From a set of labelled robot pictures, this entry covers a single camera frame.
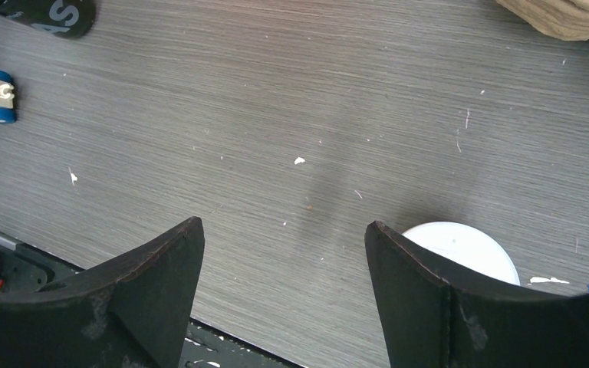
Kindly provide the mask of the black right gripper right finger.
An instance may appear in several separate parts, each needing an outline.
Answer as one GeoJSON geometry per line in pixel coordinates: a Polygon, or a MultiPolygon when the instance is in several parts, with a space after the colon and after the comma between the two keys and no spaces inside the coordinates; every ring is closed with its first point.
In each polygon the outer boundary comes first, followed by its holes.
{"type": "Polygon", "coordinates": [[[589,367],[589,294],[499,281],[383,224],[364,236],[393,367],[589,367]]]}

